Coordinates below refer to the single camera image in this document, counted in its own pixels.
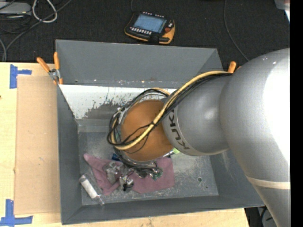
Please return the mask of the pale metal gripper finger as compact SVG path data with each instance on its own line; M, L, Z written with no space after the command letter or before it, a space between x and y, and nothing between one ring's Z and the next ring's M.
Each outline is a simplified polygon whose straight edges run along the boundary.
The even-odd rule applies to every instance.
M123 192L129 192L134 186L134 180L128 175L123 175L119 177L120 187Z
M110 183L115 183L118 178L123 174L124 165L111 161L103 167L103 171L106 173L107 179Z

